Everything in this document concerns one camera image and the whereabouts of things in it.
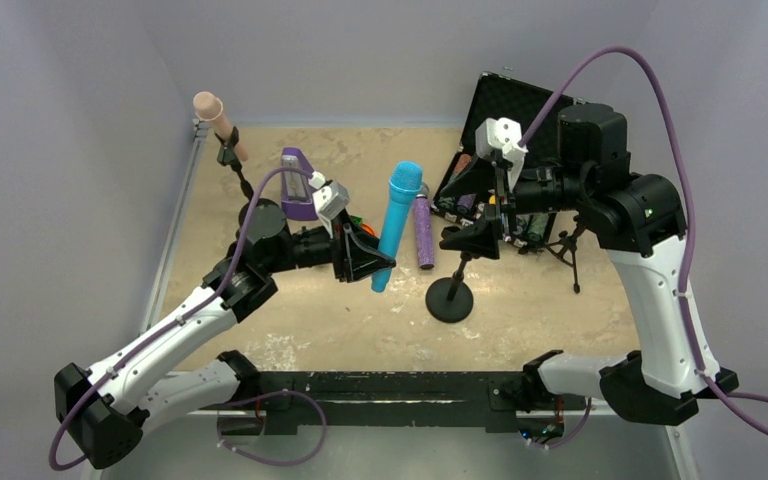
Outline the black shock mount tripod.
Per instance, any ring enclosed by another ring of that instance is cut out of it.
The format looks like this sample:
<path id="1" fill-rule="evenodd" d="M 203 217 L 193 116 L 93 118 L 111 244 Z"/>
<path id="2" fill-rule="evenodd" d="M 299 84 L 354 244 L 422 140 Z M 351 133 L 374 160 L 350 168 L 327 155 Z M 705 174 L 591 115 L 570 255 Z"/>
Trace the black shock mount tripod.
<path id="1" fill-rule="evenodd" d="M 573 274 L 572 290 L 578 295 L 581 292 L 577 262 L 578 241 L 586 228 L 582 224 L 579 215 L 575 215 L 572 221 L 575 226 L 572 232 L 562 230 L 558 234 L 558 239 L 554 241 L 549 240 L 550 226 L 554 225 L 554 221 L 547 221 L 544 228 L 544 237 L 538 240 L 535 233 L 527 233 L 525 244 L 519 248 L 518 253 L 525 255 L 548 252 L 556 260 L 570 267 Z"/>

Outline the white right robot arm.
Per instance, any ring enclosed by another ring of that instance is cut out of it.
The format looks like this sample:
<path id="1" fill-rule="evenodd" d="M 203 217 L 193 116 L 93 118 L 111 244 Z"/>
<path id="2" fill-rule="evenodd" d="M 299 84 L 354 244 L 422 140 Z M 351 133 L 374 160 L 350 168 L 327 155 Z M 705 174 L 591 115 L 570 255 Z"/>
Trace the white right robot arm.
<path id="1" fill-rule="evenodd" d="M 622 419 L 683 423 L 701 399 L 732 392 L 737 375 L 705 344 L 689 282 L 681 276 L 689 227 L 677 188 L 657 174 L 631 171 L 626 118 L 604 104 L 576 104 L 557 117 L 558 158 L 527 167 L 521 129 L 487 119 L 475 133 L 470 164 L 446 197 L 493 193 L 471 225 L 449 227 L 440 246 L 467 258 L 495 259 L 521 215 L 573 211 L 607 253 L 626 293 L 639 349 L 624 356 L 584 357 L 554 350 L 527 363 L 504 399 L 523 409 L 561 395 L 605 401 Z"/>

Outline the purple glitter microphone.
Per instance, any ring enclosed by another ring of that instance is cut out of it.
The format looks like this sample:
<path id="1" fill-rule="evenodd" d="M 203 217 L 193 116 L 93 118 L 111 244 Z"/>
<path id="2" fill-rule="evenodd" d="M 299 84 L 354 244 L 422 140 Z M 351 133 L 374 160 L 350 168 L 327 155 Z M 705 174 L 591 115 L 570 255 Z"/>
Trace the purple glitter microphone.
<path id="1" fill-rule="evenodd" d="M 429 193 L 429 187 L 422 183 L 412 204 L 416 257 L 420 270 L 431 270 L 435 266 Z"/>

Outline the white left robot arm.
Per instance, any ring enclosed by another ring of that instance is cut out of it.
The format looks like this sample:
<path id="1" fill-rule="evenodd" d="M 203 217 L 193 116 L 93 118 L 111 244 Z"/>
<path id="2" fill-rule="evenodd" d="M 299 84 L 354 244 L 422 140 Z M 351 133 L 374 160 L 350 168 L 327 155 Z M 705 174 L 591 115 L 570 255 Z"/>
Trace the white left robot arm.
<path id="1" fill-rule="evenodd" d="M 370 279 L 375 291 L 384 288 L 396 264 L 397 229 L 385 224 L 373 235 L 337 203 L 319 212 L 318 227 L 291 232 L 279 205 L 248 203 L 228 255 L 172 313 L 90 367 L 63 367 L 54 378 L 59 426 L 48 453 L 51 468 L 64 469 L 57 450 L 65 438 L 78 446 L 82 461 L 104 469 L 124 459 L 146 434 L 193 411 L 291 396 L 288 387 L 265 390 L 260 371 L 235 350 L 188 374 L 172 370 L 274 296 L 277 273 L 328 264 L 341 282 Z"/>

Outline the blue microphone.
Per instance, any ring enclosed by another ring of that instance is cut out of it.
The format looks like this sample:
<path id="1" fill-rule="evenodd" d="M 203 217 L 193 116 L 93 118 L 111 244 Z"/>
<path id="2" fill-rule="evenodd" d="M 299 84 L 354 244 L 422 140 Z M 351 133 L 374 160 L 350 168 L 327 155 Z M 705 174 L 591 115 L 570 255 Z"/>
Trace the blue microphone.
<path id="1" fill-rule="evenodd" d="M 413 201 L 423 183 L 423 170 L 415 162 L 399 162 L 389 179 L 388 204 L 378 250 L 395 260 Z"/>

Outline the pink microphone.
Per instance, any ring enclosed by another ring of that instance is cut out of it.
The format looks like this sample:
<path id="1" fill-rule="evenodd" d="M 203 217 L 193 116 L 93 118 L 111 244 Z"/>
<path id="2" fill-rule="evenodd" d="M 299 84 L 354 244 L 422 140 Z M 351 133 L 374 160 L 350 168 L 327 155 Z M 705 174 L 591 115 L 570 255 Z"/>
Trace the pink microphone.
<path id="1" fill-rule="evenodd" d="M 239 130 L 225 113 L 223 101 L 212 92 L 201 91 L 193 97 L 192 105 L 198 119 L 208 122 L 214 134 L 234 151 L 237 159 L 246 162 L 249 159 L 248 152 L 241 143 Z"/>

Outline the black mic stand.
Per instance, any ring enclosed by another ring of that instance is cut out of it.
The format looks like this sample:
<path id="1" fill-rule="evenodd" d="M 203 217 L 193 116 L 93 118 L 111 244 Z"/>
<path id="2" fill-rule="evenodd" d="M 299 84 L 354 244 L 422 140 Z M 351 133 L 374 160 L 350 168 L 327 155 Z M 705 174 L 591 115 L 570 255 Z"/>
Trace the black mic stand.
<path id="1" fill-rule="evenodd" d="M 223 167 L 229 167 L 236 174 L 241 191 L 246 198 L 246 203 L 238 213 L 238 224 L 242 225 L 254 195 L 254 188 L 246 179 L 243 173 L 242 161 L 234 150 L 235 147 L 240 146 L 239 131 L 236 127 L 233 127 L 230 136 L 226 140 L 223 140 L 218 134 L 215 134 L 215 137 L 220 143 L 217 162 Z"/>
<path id="2" fill-rule="evenodd" d="M 464 283 L 467 264 L 476 259 L 460 252 L 460 263 L 448 278 L 434 281 L 426 291 L 425 304 L 429 313 L 438 321 L 454 324 L 465 320 L 472 312 L 474 296 Z"/>

